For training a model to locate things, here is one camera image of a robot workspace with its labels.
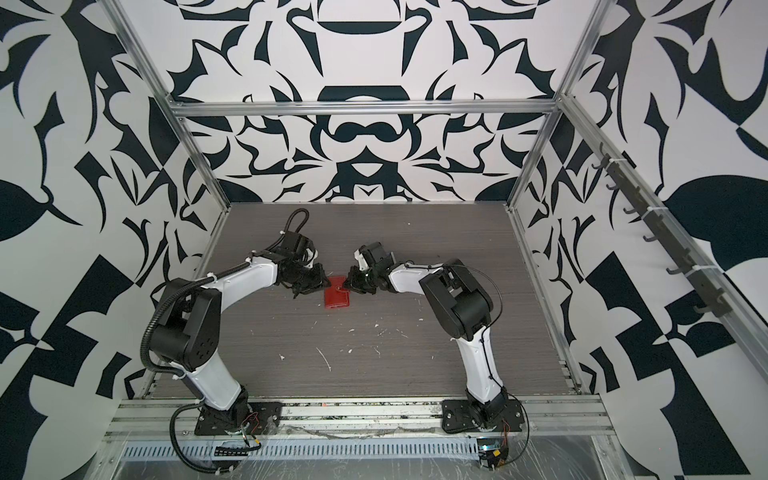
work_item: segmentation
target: black hook rack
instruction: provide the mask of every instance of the black hook rack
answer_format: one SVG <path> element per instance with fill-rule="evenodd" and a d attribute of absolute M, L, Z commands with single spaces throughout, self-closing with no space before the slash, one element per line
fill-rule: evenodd
<path fill-rule="evenodd" d="M 650 237 L 643 236 L 646 242 L 659 242 L 667 251 L 675 268 L 667 268 L 667 273 L 677 275 L 683 273 L 690 284 L 697 291 L 701 299 L 707 305 L 704 308 L 697 307 L 697 313 L 711 312 L 715 316 L 723 316 L 733 310 L 727 300 L 723 298 L 723 289 L 715 285 L 712 273 L 706 269 L 715 268 L 712 265 L 697 265 L 697 261 L 691 255 L 690 248 L 684 246 L 678 235 L 675 234 L 676 220 L 666 207 L 653 203 L 651 196 L 645 193 L 639 180 L 635 180 L 636 174 L 631 170 L 632 166 L 626 159 L 611 159 L 604 154 L 598 168 L 604 168 L 615 185 L 607 185 L 608 190 L 620 190 L 627 198 L 632 208 L 624 208 L 626 214 L 640 214 L 641 219 L 653 234 Z"/>

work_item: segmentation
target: patterned wallpaper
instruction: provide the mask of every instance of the patterned wallpaper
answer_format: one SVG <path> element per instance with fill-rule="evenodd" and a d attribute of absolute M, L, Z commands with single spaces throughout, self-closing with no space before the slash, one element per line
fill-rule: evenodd
<path fill-rule="evenodd" d="M 0 7 L 2 477 L 80 478 L 220 209 L 93 0 Z"/>
<path fill-rule="evenodd" d="M 768 2 L 620 0 L 574 89 L 768 318 Z"/>
<path fill-rule="evenodd" d="M 563 117 L 518 203 L 584 389 L 638 479 L 765 478 L 768 383 L 597 162 Z"/>
<path fill-rule="evenodd" d="M 183 101 L 552 97 L 594 0 L 126 0 Z"/>
<path fill-rule="evenodd" d="M 577 101 L 766 318 L 765 2 L 619 0 Z M 764 478 L 768 386 L 563 120 L 526 240 L 638 478 Z"/>
<path fill-rule="evenodd" d="M 543 114 L 190 118 L 232 201 L 506 200 Z"/>

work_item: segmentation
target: wooden tabletop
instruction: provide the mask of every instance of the wooden tabletop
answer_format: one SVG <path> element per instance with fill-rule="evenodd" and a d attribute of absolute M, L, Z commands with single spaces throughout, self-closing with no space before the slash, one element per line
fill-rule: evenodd
<path fill-rule="evenodd" d="M 270 245 L 299 205 L 234 204 L 207 271 L 243 261 Z M 492 328 L 499 375 L 515 394 L 566 393 L 557 354 L 501 204 L 308 204 L 301 230 L 329 276 L 346 275 L 353 252 L 379 241 L 398 261 L 439 263 L 457 257 L 490 276 L 504 299 Z M 294 220 L 293 228 L 302 215 Z M 498 294 L 475 275 L 498 307 Z M 260 290 L 222 315 L 219 352 L 252 396 L 463 395 L 458 348 L 423 296 L 350 293 L 350 306 L 326 310 L 323 293 L 292 299 Z M 190 397 L 181 382 L 160 378 L 154 397 Z"/>

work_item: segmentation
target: cable tie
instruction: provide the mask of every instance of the cable tie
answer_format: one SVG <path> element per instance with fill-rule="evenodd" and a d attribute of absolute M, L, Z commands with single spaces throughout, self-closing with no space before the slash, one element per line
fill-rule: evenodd
<path fill-rule="evenodd" d="M 698 272 L 699 270 L 705 270 L 705 269 L 709 269 L 709 270 L 714 269 L 717 271 L 722 271 L 717 265 L 694 265 L 684 275 L 686 278 L 688 278 L 688 276 L 691 275 L 693 272 Z"/>
<path fill-rule="evenodd" d="M 648 207 L 645 210 L 645 213 L 642 214 L 642 216 L 640 217 L 640 220 L 645 220 L 645 216 L 648 215 L 650 212 L 652 212 L 654 210 L 669 210 L 669 209 L 666 208 L 666 207 Z"/>

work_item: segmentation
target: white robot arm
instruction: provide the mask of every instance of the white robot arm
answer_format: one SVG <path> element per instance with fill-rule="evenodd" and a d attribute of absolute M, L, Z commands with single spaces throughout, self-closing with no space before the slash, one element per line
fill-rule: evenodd
<path fill-rule="evenodd" d="M 442 328 L 456 339 L 467 375 L 467 397 L 474 422 L 469 428 L 496 427 L 507 407 L 507 392 L 498 376 L 491 350 L 490 311 L 493 302 L 470 273 L 453 259 L 435 265 L 396 263 L 381 243 L 371 243 L 355 252 L 358 261 L 344 287 L 358 293 L 418 293 L 427 297 Z M 467 429 L 444 422 L 454 433 Z"/>
<path fill-rule="evenodd" d="M 304 221 L 290 231 L 299 212 Z M 170 373 L 181 379 L 206 409 L 222 420 L 222 429 L 234 430 L 247 416 L 247 391 L 227 370 L 218 352 L 221 313 L 238 300 L 271 285 L 293 290 L 293 297 L 322 290 L 330 281 L 312 241 L 298 233 L 309 218 L 298 209 L 288 219 L 280 238 L 260 252 L 251 252 L 245 262 L 203 279 L 175 279 L 163 292 L 141 342 L 141 360 L 153 372 Z M 155 364 L 155 352 L 169 366 Z"/>

